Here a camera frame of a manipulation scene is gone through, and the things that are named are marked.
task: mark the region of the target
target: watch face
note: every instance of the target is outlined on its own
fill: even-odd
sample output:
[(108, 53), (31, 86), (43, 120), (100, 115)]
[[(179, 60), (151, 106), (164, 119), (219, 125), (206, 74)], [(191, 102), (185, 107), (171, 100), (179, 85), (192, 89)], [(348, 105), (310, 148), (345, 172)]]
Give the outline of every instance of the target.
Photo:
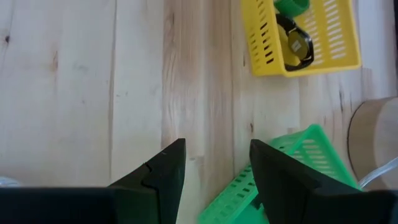
[(300, 59), (307, 58), (309, 46), (306, 37), (297, 31), (292, 31), (288, 39), (289, 48)]

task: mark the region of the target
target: yellow basket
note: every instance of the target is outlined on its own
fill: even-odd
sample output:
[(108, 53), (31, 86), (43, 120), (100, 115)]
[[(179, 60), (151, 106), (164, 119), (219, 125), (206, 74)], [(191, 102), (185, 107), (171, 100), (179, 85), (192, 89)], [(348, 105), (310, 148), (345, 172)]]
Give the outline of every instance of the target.
[(273, 0), (242, 0), (246, 39), (256, 76), (297, 77), (355, 69), (361, 65), (351, 0), (311, 0), (310, 8), (294, 18), (312, 38), (315, 60), (307, 68), (288, 72), (285, 63), (298, 64), (277, 25)]

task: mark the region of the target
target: green object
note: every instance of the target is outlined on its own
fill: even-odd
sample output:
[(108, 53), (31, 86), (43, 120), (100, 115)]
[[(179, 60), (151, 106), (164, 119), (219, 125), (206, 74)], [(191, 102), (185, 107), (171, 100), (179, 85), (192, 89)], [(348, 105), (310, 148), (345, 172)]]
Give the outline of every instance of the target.
[[(321, 126), (317, 124), (304, 131), (272, 139), (268, 144), (323, 174), (359, 189)], [(257, 209), (252, 205), (257, 194), (251, 166), (248, 165), (200, 214), (198, 222), (268, 224), (264, 208)]]
[(310, 7), (310, 0), (277, 0), (274, 6), (282, 15), (293, 18), (303, 14)]

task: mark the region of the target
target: plastic basket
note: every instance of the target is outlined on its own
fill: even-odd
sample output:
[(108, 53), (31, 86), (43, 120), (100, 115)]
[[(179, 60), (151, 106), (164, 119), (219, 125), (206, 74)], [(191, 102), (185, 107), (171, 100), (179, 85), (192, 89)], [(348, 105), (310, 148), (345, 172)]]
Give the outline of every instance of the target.
[(355, 69), (361, 65), (351, 0), (311, 0), (310, 8), (294, 18), (313, 40), (315, 60), (307, 68), (288, 72), (285, 62), (298, 64), (287, 37), (277, 25), (273, 0), (242, 0), (252, 72), (256, 76), (297, 77)]
[[(358, 189), (356, 181), (319, 125), (313, 124), (304, 131), (272, 139), (269, 144), (305, 165)], [(264, 209), (257, 209), (252, 204), (257, 194), (251, 166), (248, 165), (200, 214), (198, 222), (266, 224)]]

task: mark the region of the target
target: green basket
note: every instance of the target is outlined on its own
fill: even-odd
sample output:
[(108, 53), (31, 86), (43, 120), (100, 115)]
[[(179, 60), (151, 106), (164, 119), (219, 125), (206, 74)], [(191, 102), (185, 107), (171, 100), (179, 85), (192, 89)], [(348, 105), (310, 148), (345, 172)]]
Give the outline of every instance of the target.
[[(304, 131), (272, 139), (268, 144), (312, 169), (349, 186), (359, 188), (321, 126), (317, 124), (311, 125)], [(257, 209), (252, 205), (257, 194), (251, 166), (248, 165), (200, 214), (198, 222), (201, 224), (266, 224), (268, 221), (264, 215), (264, 209), (262, 207)]]

